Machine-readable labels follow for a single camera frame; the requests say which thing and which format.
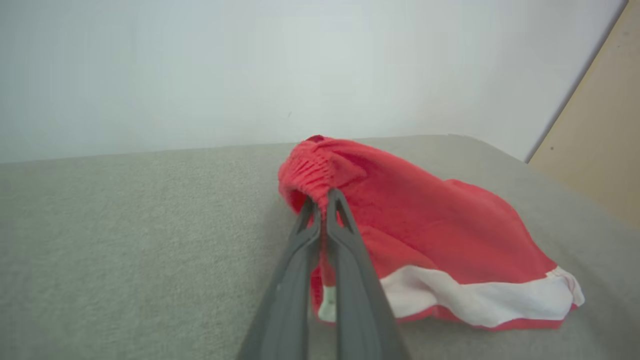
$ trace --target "gray tabletop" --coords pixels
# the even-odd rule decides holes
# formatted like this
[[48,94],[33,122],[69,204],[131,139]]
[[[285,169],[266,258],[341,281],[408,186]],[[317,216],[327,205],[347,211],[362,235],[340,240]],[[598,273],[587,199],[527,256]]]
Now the gray tabletop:
[[[362,140],[509,201],[586,303],[558,330],[401,326],[414,359],[640,356],[640,234],[462,136]],[[295,220],[293,144],[0,165],[1,359],[232,359]],[[335,359],[312,322],[311,359]]]

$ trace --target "beige board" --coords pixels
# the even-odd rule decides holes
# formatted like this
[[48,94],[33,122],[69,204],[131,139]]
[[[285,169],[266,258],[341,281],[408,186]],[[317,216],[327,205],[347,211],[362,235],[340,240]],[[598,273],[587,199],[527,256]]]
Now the beige board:
[[529,164],[640,227],[639,1],[629,1]]

